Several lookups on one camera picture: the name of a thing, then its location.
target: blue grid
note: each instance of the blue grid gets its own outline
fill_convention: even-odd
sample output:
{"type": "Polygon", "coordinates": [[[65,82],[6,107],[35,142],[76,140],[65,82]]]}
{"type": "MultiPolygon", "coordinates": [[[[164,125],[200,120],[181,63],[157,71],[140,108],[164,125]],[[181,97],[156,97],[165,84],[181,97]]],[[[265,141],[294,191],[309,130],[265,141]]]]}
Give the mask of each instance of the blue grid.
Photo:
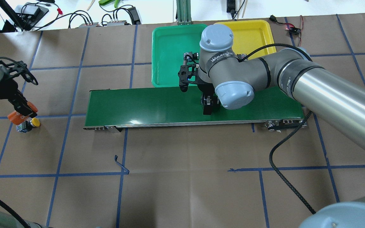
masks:
{"type": "MultiPolygon", "coordinates": [[[[357,59],[355,57],[357,55],[365,55],[365,53],[354,53],[353,52],[353,50],[351,48],[351,45],[350,45],[350,43],[349,43],[349,41],[346,37],[346,34],[343,30],[340,18],[339,18],[338,15],[336,15],[336,17],[337,17],[337,20],[339,22],[339,27],[342,30],[344,38],[345,38],[345,40],[348,44],[350,53],[349,54],[322,54],[322,55],[311,55],[311,56],[312,57],[352,56],[353,60],[356,64],[356,68],[358,69],[359,74],[361,76],[361,79],[365,84],[364,76],[363,76],[363,74],[360,70],[359,64],[358,64],[357,59]]],[[[34,68],[34,69],[32,69],[32,65],[33,65],[33,62],[35,60],[36,52],[39,48],[39,44],[40,44],[40,41],[42,39],[42,32],[41,32],[40,36],[39,36],[37,46],[36,46],[36,49],[35,49],[35,52],[34,52],[34,55],[33,55],[33,58],[32,58],[32,62],[31,62],[30,67],[29,67],[30,70],[78,69],[77,80],[76,80],[76,83],[75,83],[75,89],[74,89],[74,93],[73,93],[70,113],[68,115],[38,116],[38,118],[57,118],[57,117],[67,117],[68,118],[66,131],[65,131],[65,136],[64,136],[64,139],[63,139],[63,144],[62,144],[62,149],[61,149],[61,154],[60,154],[60,158],[59,158],[59,162],[58,162],[57,172],[55,174],[0,175],[0,178],[27,178],[27,177],[54,177],[55,178],[54,187],[53,187],[53,190],[52,190],[52,198],[51,198],[51,202],[50,202],[50,206],[49,206],[48,219],[46,221],[47,226],[50,223],[50,218],[51,218],[52,208],[53,208],[53,204],[54,204],[54,197],[55,197],[55,191],[56,191],[56,188],[57,188],[58,178],[59,177],[68,177],[68,176],[113,176],[113,175],[119,175],[120,176],[120,185],[119,185],[118,205],[117,205],[117,214],[116,214],[116,228],[118,228],[119,224],[120,224],[120,209],[121,209],[121,200],[122,200],[123,180],[124,180],[124,175],[126,175],[125,172],[122,170],[121,172],[93,172],[93,173],[65,173],[65,174],[61,174],[60,173],[61,162],[62,162],[62,157],[63,157],[63,153],[64,153],[64,149],[65,149],[65,144],[66,144],[66,140],[67,140],[67,134],[68,134],[69,126],[70,126],[71,117],[85,116],[85,114],[72,114],[73,107],[74,107],[74,101],[75,101],[75,94],[77,92],[77,87],[78,87],[78,82],[79,82],[79,79],[80,79],[81,69],[82,68],[91,68],[91,67],[131,66],[131,75],[130,75],[129,88],[132,88],[134,66],[135,65],[150,65],[151,62],[135,63],[136,38],[137,38],[137,33],[138,33],[138,26],[136,26],[135,27],[134,42],[133,42],[133,56],[132,56],[132,63],[131,64],[108,64],[108,65],[87,65],[87,66],[83,66],[82,63],[83,63],[83,59],[84,59],[84,55],[85,55],[85,49],[86,49],[86,45],[87,45],[89,31],[90,31],[90,29],[87,29],[86,39],[85,39],[84,48],[83,48],[83,52],[82,52],[81,61],[80,61],[79,66],[65,66],[65,67],[34,68]]],[[[295,45],[294,38],[291,34],[290,34],[290,38],[291,38],[292,44],[295,45]]],[[[26,86],[26,82],[23,85],[22,92],[25,89],[25,86],[26,86]]],[[[321,145],[322,145],[323,155],[324,155],[325,160],[326,160],[326,166],[279,167],[279,170],[326,170],[327,169],[328,172],[329,172],[330,180],[332,182],[333,192],[334,192],[336,201],[339,202],[339,196],[337,194],[336,184],[335,184],[335,181],[333,179],[332,170],[333,169],[344,169],[344,168],[365,168],[365,165],[331,166],[330,162],[329,162],[329,159],[326,157],[326,148],[325,148],[325,145],[324,145],[324,142],[323,142],[323,137],[322,137],[322,133],[320,131],[319,123],[318,123],[317,117],[315,115],[314,115],[314,120],[315,120],[315,123],[316,123],[317,131],[318,131],[320,142],[321,142],[321,145]]],[[[8,128],[8,132],[6,134],[4,145],[3,145],[3,148],[2,148],[2,151],[1,151],[1,154],[0,154],[0,163],[1,163],[2,157],[4,155],[4,150],[5,150],[5,147],[6,147],[6,144],[7,144],[7,141],[8,141],[11,130],[12,130],[12,123],[10,124],[10,126],[8,128]]],[[[252,132],[255,132],[254,124],[252,124],[252,132]]],[[[127,137],[128,137],[128,129],[125,130],[122,165],[125,165],[127,137]]],[[[263,202],[263,208],[264,208],[264,213],[265,213],[265,222],[266,222],[266,227],[267,228],[269,228],[269,222],[268,222],[268,211],[267,211],[266,195],[265,195],[265,188],[264,188],[264,183],[263,183],[262,172],[263,171],[272,171],[272,170],[273,169],[271,167],[267,167],[267,168],[241,168],[241,169],[230,169],[230,170],[228,170],[228,172],[258,172],[259,173],[260,189],[261,189],[261,194],[262,194],[262,202],[263,202]]]]}

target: bottle with yellow cap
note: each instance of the bottle with yellow cap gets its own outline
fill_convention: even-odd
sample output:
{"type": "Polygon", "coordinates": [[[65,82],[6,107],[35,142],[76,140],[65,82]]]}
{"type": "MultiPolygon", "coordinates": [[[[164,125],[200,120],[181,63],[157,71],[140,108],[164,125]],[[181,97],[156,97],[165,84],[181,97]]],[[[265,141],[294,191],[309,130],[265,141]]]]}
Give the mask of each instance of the bottle with yellow cap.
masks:
{"type": "Polygon", "coordinates": [[[40,121],[37,118],[32,118],[30,121],[24,121],[23,123],[16,126],[18,132],[26,133],[31,131],[35,127],[40,126],[40,121]]]}

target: white floor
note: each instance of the white floor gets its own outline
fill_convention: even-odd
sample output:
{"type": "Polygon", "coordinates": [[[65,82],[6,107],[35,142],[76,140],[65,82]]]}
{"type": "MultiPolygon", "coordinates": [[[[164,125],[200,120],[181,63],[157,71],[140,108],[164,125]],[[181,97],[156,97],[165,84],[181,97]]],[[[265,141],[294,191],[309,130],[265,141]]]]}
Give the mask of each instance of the white floor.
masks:
{"type": "MultiPolygon", "coordinates": [[[[12,8],[18,4],[26,2],[35,3],[33,0],[6,0],[12,8]]],[[[239,9],[243,0],[236,0],[236,10],[239,9]]],[[[86,10],[91,0],[56,0],[64,14],[72,13],[75,10],[86,10]]],[[[139,11],[142,23],[169,23],[175,21],[176,0],[123,0],[122,4],[132,4],[139,11]]],[[[107,10],[113,10],[113,3],[104,7],[107,10]]],[[[49,7],[50,12],[39,22],[42,26],[54,19],[57,15],[56,7],[49,7]]],[[[248,0],[245,8],[245,14],[242,17],[242,11],[239,18],[265,18],[274,14],[278,17],[290,16],[314,16],[330,14],[349,14],[365,13],[365,0],[248,0]]],[[[95,1],[88,11],[95,22],[101,22],[102,16],[106,13],[95,1]]],[[[0,9],[4,19],[7,15],[0,9]]],[[[207,20],[226,20],[231,19],[230,14],[226,13],[226,0],[191,0],[191,14],[194,21],[207,20]]],[[[119,19],[129,21],[126,12],[120,10],[119,19]]],[[[77,27],[84,23],[81,17],[74,19],[72,27],[77,27]]],[[[54,24],[45,29],[64,29],[68,27],[68,17],[56,21],[54,24]]]]}

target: black connector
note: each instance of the black connector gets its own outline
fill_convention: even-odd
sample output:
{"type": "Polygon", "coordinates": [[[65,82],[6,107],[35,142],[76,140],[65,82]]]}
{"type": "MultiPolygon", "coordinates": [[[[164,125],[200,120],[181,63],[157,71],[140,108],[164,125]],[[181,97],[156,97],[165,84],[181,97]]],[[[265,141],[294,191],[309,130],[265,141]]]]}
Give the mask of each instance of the black connector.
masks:
{"type": "Polygon", "coordinates": [[[271,15],[269,20],[272,21],[272,22],[278,22],[277,18],[274,15],[271,15]]]}
{"type": "Polygon", "coordinates": [[[136,10],[136,7],[130,7],[128,11],[132,14],[133,21],[132,24],[141,24],[138,11],[136,10]]]}
{"type": "Polygon", "coordinates": [[[295,35],[299,35],[301,33],[301,29],[300,28],[296,28],[296,27],[291,27],[288,29],[289,33],[295,34],[295,35]]]}

